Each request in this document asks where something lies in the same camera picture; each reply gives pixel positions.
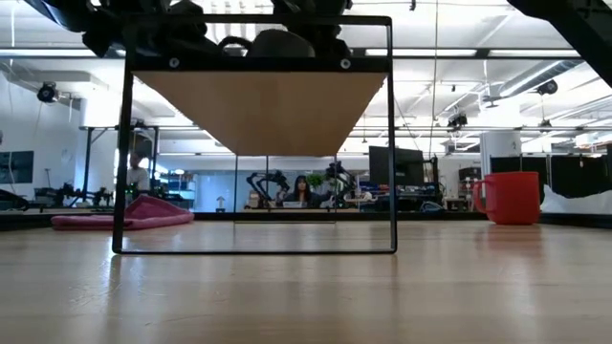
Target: ceiling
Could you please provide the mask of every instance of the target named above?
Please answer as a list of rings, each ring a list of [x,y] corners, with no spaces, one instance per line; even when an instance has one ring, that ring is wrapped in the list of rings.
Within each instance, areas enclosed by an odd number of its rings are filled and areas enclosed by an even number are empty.
[[[270,13],[269,0],[194,0],[206,12]],[[354,0],[347,14],[379,14],[391,16],[394,23],[394,46],[400,48],[514,48],[514,49],[571,49],[567,42],[547,22],[529,18],[508,5],[505,0],[419,0],[416,11],[409,11],[409,1]],[[262,26],[212,25],[209,38],[225,34],[254,36]],[[341,38],[351,48],[384,48],[384,29],[343,27]],[[0,46],[40,48],[82,48],[80,35],[66,32],[22,1],[0,1]],[[490,92],[488,86],[503,84],[526,71],[554,61],[538,60],[448,60],[398,59],[394,62],[396,125],[428,127],[435,123],[445,126],[448,116],[463,111],[469,125],[538,125],[542,118],[551,118],[554,125],[574,126],[601,121],[612,114],[612,102],[603,101],[600,107],[567,116],[567,112],[583,104],[610,97],[612,90],[587,65],[582,64],[555,78],[559,91],[552,96],[523,93],[498,103],[490,109],[482,96]],[[119,99],[123,78],[123,61],[118,59],[19,59],[13,68],[31,71],[87,72],[105,85],[91,90],[68,90],[80,97],[109,97]],[[191,125],[191,121],[146,86],[135,86],[136,116],[150,124]],[[384,144],[387,124],[385,89],[374,96],[341,152],[364,152],[368,144]],[[449,134],[427,130],[402,131],[398,143],[407,148],[426,148],[430,142],[439,144],[449,140]],[[475,142],[477,136],[455,134],[454,140]],[[363,144],[364,137],[368,144]],[[206,132],[172,131],[163,133],[163,140],[212,140]],[[557,141],[568,140],[559,135]],[[218,144],[206,144],[206,149],[223,152]]]

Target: wooden table surface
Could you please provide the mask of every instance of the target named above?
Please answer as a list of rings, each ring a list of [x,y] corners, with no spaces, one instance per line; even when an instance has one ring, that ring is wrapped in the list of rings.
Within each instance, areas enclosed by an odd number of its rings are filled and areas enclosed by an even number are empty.
[[[396,255],[117,256],[0,233],[2,343],[610,343],[612,231],[400,223]],[[139,248],[380,247],[387,223],[189,226]]]

